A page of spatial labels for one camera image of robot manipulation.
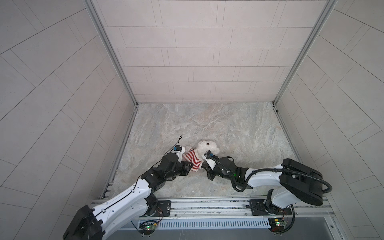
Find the red white striped shirt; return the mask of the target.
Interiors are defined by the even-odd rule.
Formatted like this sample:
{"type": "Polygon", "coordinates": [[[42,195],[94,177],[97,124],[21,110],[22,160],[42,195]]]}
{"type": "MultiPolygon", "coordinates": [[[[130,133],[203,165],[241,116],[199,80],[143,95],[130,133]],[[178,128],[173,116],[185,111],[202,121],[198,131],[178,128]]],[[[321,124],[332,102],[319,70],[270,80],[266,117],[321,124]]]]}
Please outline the red white striped shirt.
{"type": "Polygon", "coordinates": [[[197,172],[202,168],[203,160],[199,158],[199,154],[195,149],[190,149],[183,154],[183,160],[193,164],[191,170],[197,172]]]}

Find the white plush teddy bear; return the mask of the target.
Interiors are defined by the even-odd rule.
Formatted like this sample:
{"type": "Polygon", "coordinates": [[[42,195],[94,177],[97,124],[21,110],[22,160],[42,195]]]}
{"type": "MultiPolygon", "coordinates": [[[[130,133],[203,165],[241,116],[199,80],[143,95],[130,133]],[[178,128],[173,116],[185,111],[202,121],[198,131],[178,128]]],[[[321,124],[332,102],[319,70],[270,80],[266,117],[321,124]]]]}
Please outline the white plush teddy bear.
{"type": "Polygon", "coordinates": [[[213,141],[200,141],[197,144],[196,148],[187,146],[185,152],[190,149],[195,149],[197,151],[197,153],[199,154],[199,158],[203,160],[203,163],[207,163],[203,158],[204,153],[206,153],[207,151],[211,151],[214,155],[218,155],[220,153],[220,149],[218,148],[217,144],[213,141]]]}

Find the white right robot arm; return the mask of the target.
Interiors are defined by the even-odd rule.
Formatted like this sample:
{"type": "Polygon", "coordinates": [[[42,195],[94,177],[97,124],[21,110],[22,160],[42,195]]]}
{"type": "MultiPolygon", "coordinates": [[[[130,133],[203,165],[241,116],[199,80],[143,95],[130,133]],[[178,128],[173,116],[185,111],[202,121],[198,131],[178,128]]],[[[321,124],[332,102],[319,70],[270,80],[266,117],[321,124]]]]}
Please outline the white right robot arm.
{"type": "Polygon", "coordinates": [[[261,204],[248,206],[254,214],[281,215],[297,202],[321,206],[323,194],[332,189],[320,172],[292,159],[284,159],[281,165],[273,168],[249,169],[236,166],[231,157],[219,159],[213,154],[205,156],[207,160],[202,168],[209,180],[215,177],[228,179],[238,193],[261,186],[272,187],[261,204]]]}

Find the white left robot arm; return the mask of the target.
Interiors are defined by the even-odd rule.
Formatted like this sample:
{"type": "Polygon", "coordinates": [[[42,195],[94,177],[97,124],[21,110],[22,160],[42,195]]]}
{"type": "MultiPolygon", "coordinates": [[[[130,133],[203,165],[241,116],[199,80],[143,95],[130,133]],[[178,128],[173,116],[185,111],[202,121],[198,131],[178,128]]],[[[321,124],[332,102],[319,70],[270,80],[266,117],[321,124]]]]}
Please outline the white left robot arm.
{"type": "Polygon", "coordinates": [[[63,234],[64,240],[106,240],[129,221],[152,215],[158,199],[154,192],[167,180],[187,176],[193,163],[180,161],[175,153],[167,153],[157,167],[138,177],[137,182],[114,198],[93,208],[80,208],[63,234]]]}

